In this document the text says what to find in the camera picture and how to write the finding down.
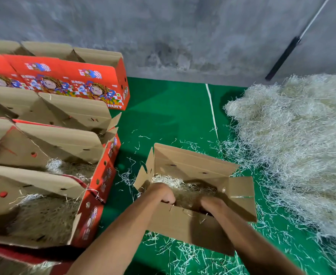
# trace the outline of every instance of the gray wall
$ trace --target gray wall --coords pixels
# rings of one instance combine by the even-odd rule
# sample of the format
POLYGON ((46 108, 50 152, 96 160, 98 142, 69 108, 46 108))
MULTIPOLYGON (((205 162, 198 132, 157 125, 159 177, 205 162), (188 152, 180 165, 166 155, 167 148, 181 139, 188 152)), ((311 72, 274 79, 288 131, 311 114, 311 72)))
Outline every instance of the gray wall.
MULTIPOLYGON (((0 0, 0 39, 120 51, 129 76, 249 86, 324 0, 0 0)), ((330 0, 274 81, 336 73, 330 0)))

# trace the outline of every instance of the person's left arm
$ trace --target person's left arm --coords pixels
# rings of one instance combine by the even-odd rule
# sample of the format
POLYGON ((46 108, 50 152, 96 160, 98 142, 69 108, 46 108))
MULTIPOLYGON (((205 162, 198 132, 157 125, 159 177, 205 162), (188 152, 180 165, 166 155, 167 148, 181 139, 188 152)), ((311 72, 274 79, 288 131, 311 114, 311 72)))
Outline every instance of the person's left arm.
POLYGON ((67 275, 122 275, 161 202, 174 203, 172 190, 153 183, 72 264, 67 275))

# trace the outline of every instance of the forearm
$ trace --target forearm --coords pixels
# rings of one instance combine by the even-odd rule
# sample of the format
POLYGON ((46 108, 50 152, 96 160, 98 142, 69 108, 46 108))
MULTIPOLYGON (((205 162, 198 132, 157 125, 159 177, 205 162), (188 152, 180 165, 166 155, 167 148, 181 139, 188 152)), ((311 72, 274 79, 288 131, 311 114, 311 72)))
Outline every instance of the forearm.
POLYGON ((160 189, 142 194, 84 251, 68 275, 122 275, 163 194, 160 189))
POLYGON ((224 202, 213 203, 209 207, 251 275, 304 274, 224 202))

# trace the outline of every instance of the green mat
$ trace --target green mat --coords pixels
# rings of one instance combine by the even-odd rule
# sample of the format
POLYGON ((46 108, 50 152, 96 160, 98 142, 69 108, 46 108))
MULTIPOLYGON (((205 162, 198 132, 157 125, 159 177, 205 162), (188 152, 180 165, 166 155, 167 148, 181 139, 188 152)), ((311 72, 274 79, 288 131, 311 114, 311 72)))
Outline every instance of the green mat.
MULTIPOLYGON (((214 149, 217 136, 213 124, 211 106, 205 84, 158 81, 129 78, 131 98, 128 109, 122 113, 119 123, 121 149, 115 162, 119 173, 131 170, 130 179, 137 175, 141 163, 145 163, 154 143, 167 144, 179 148, 195 150, 210 156, 219 157, 214 149)), ((229 100, 240 97, 245 88, 209 85, 212 104, 220 141, 234 137, 230 119, 222 107, 229 100)), ((111 111, 114 116, 119 111, 111 111)), ((254 180, 261 179, 258 171, 254 180)), ((284 252, 295 264, 308 274, 333 274, 313 240, 314 232, 307 228, 297 228, 288 220, 283 209, 272 208, 263 197, 265 189, 255 185, 259 222, 257 230, 284 252)), ((137 192, 116 175, 109 198, 100 222, 100 234, 126 207, 133 202, 137 192)), ((243 270, 236 258, 204 250, 197 260, 187 261, 174 242, 170 251, 166 250, 168 238, 159 236, 157 240, 144 237, 134 260, 126 274, 175 274, 182 273, 178 268, 187 263, 186 274, 240 274, 243 270)), ((189 254, 197 252, 187 246, 189 254)))

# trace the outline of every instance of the black handle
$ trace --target black handle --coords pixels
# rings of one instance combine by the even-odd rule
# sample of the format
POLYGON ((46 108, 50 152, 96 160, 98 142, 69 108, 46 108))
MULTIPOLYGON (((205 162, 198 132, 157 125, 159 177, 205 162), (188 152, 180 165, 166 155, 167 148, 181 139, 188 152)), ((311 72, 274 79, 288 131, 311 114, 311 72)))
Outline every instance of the black handle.
POLYGON ((281 57, 278 59, 276 64, 273 66, 273 68, 270 70, 270 72, 265 77, 266 81, 270 81, 274 77, 276 72, 278 72, 282 64, 289 57, 289 55, 292 53, 294 48, 298 45, 299 41, 300 41, 300 37, 296 36, 295 38, 293 38, 293 40, 290 42, 288 47, 285 49, 284 53, 281 55, 281 57))

